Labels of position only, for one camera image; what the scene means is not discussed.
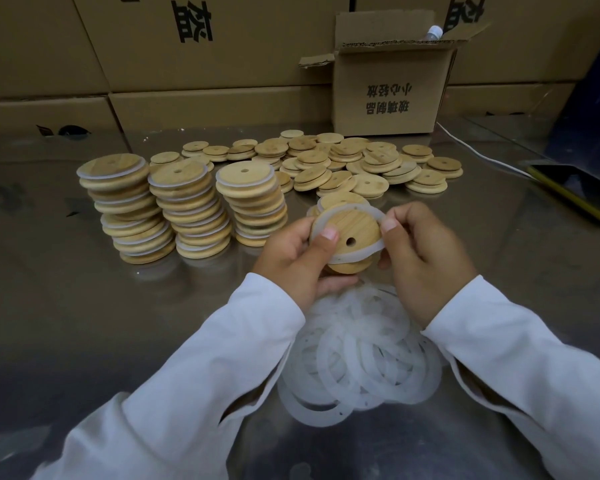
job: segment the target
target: person's right hand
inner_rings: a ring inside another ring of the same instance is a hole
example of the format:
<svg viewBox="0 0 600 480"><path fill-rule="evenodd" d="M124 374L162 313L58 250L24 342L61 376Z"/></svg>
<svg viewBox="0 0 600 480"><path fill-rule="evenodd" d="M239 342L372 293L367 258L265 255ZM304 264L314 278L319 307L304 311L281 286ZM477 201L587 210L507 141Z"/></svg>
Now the person's right hand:
<svg viewBox="0 0 600 480"><path fill-rule="evenodd" d="M425 328L478 273L458 236L421 202L392 208L380 229L378 266L392 266L402 306Z"/></svg>

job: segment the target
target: person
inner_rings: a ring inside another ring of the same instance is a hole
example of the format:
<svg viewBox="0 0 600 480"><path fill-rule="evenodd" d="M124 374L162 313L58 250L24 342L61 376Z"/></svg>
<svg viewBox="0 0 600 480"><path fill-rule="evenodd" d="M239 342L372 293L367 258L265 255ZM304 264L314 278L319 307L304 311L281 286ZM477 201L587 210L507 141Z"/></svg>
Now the person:
<svg viewBox="0 0 600 480"><path fill-rule="evenodd" d="M355 284L320 274L337 229L306 247L312 219L274 234L229 302L133 394L117 394L67 436L42 479L226 479L248 414L278 379L304 312ZM554 478L600 479L600 360L567 346L478 275L456 235L418 202L381 223L400 302L450 359L467 394L508 416Z"/></svg>

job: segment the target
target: white sleeve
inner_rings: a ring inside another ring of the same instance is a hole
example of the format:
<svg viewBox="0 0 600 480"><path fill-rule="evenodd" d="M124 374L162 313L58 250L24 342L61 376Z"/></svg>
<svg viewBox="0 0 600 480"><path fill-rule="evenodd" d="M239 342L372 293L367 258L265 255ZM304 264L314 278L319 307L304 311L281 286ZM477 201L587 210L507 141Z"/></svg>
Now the white sleeve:
<svg viewBox="0 0 600 480"><path fill-rule="evenodd" d="M510 302L481 276L422 334L441 348L472 398L510 418L554 478L600 479L597 357L561 343L536 314ZM456 359L519 411L485 400L460 375Z"/></svg>
<svg viewBox="0 0 600 480"><path fill-rule="evenodd" d="M277 285L249 273L133 394L116 395L71 430L62 457L34 479L226 479L226 459L242 419L278 379L304 314ZM261 386L255 404L231 413Z"/></svg>

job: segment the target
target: open cardboard box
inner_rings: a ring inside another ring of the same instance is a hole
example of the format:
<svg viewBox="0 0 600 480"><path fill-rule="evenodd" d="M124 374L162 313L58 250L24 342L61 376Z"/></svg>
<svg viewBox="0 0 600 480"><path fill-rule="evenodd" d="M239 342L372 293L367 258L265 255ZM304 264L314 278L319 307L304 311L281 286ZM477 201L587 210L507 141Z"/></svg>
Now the open cardboard box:
<svg viewBox="0 0 600 480"><path fill-rule="evenodd" d="M303 57L303 68L334 64L333 126L338 133L383 135L434 129L456 49L488 24L458 24L423 41L431 10L336 15L332 54Z"/></svg>

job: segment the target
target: smartphone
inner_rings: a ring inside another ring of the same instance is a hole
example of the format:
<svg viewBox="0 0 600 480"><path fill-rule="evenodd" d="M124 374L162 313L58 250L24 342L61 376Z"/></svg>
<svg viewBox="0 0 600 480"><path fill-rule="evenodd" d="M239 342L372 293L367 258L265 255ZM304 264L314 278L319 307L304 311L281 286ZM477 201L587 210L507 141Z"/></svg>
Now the smartphone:
<svg viewBox="0 0 600 480"><path fill-rule="evenodd" d="M600 179L572 165L531 165L527 171L600 221Z"/></svg>

